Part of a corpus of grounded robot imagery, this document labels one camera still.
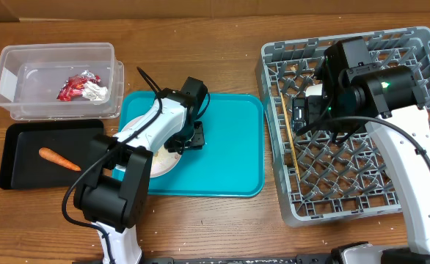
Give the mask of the red snack wrapper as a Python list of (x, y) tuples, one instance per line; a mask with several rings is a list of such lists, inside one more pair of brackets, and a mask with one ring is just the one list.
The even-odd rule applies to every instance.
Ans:
[(92, 84), (99, 84), (101, 82), (101, 78), (99, 76), (72, 76), (65, 82), (63, 88), (61, 88), (61, 90), (59, 91), (57, 99), (60, 101), (72, 101), (72, 99), (81, 96), (84, 89), (84, 85), (87, 82), (90, 82)]

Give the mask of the white bowl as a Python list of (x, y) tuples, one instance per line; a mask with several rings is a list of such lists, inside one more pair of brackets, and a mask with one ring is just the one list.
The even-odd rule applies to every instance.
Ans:
[(305, 96), (322, 96), (322, 84), (316, 84), (313, 86), (309, 86), (305, 90)]

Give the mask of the foil wrapper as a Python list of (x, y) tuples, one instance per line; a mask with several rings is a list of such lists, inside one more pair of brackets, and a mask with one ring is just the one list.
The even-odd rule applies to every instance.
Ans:
[(85, 70), (80, 74), (85, 78), (81, 96), (90, 101), (104, 101), (108, 93), (108, 88), (101, 84), (101, 78), (94, 73)]

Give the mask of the black plastic bin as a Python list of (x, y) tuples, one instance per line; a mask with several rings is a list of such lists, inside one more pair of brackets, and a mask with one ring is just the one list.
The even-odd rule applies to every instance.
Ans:
[(81, 173), (40, 157), (40, 148), (53, 150), (81, 169), (85, 169), (92, 138), (104, 132), (104, 125), (100, 120), (28, 122), (11, 125), (5, 135), (0, 188), (70, 186)]

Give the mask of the grey dishwasher rack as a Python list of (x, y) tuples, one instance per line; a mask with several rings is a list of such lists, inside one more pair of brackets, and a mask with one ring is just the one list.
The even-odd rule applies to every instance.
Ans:
[[(426, 96), (430, 127), (430, 29), (416, 26), (366, 32), (372, 60), (381, 68), (410, 67)], [(294, 136), (291, 102), (317, 84), (324, 51), (339, 36), (284, 40), (262, 46), (256, 67), (261, 102), (269, 127), (274, 179), (283, 221), (300, 227), (341, 219), (397, 213), (401, 207), (385, 173), (385, 163), (365, 133), (344, 139), (318, 131)], [(280, 100), (283, 93), (301, 183), (297, 182)]]

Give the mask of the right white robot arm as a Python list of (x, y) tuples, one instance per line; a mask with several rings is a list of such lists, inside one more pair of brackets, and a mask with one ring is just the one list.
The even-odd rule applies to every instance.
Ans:
[(406, 65), (381, 68), (362, 37), (324, 52), (320, 95), (294, 99), (297, 136), (365, 129), (378, 147), (407, 226), (409, 252), (430, 257), (430, 127), (423, 90)]

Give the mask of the clear plastic storage bin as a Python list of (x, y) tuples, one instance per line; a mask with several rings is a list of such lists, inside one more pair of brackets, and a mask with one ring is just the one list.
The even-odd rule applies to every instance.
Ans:
[[(80, 75), (99, 78), (106, 94), (98, 101), (60, 100), (68, 79)], [(123, 93), (124, 66), (110, 43), (10, 45), (0, 55), (0, 107), (14, 120), (115, 118)]]

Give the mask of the wooden chopstick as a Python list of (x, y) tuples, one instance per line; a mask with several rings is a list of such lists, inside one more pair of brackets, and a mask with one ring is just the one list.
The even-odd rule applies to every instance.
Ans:
[(288, 111), (286, 108), (286, 103), (285, 103), (285, 99), (283, 97), (283, 93), (280, 93), (280, 100), (281, 100), (281, 104), (282, 104), (282, 109), (283, 109), (283, 114), (284, 114), (284, 119), (285, 119), (285, 125), (286, 125), (286, 130), (287, 130), (287, 135), (288, 135), (288, 141), (291, 147), (291, 155), (292, 155), (292, 161), (294, 163), (294, 167), (295, 167), (295, 171), (296, 171), (296, 178), (297, 178), (297, 182), (301, 183), (301, 177), (300, 177), (300, 171), (299, 171), (299, 166), (296, 160), (296, 153), (295, 153), (295, 147), (294, 147), (294, 140), (293, 140), (293, 135), (292, 135), (292, 131), (291, 131), (291, 124), (288, 118)]

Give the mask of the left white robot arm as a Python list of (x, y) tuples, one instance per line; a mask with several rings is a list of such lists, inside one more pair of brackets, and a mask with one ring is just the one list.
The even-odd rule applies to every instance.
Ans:
[(201, 80), (188, 77), (179, 90), (160, 90), (146, 79), (155, 93), (150, 110), (130, 128), (114, 136), (98, 134), (90, 142), (89, 166), (68, 189), (83, 222), (72, 224), (98, 231), (104, 263), (140, 263), (136, 223), (147, 199), (154, 154), (200, 150), (205, 144), (201, 116), (210, 95)]

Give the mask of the teal plastic tray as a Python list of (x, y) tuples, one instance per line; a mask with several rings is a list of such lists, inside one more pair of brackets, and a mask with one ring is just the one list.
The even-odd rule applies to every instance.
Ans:
[(254, 197), (264, 186), (263, 106), (249, 94), (212, 94), (201, 117), (205, 145), (150, 180), (151, 195)]

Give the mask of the orange carrot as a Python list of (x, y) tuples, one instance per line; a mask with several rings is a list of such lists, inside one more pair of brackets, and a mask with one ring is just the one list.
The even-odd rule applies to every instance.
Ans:
[(47, 161), (50, 161), (54, 164), (57, 164), (59, 166), (62, 166), (66, 169), (70, 169), (75, 172), (80, 172), (81, 168), (74, 164), (73, 162), (69, 161), (68, 159), (62, 157), (58, 153), (54, 152), (53, 150), (42, 147), (39, 149), (39, 156)]

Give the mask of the pink plate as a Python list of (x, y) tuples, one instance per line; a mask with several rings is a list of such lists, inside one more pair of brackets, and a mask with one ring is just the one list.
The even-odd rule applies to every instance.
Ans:
[[(120, 132), (127, 131), (131, 126), (137, 123), (143, 116), (138, 116), (127, 123)], [(181, 155), (178, 153), (170, 153), (164, 146), (160, 147), (157, 152), (153, 154), (152, 167), (150, 171), (150, 178), (160, 177), (168, 173), (173, 169), (179, 160)], [(122, 172), (125, 174), (125, 169), (122, 166), (115, 167), (116, 172)]]

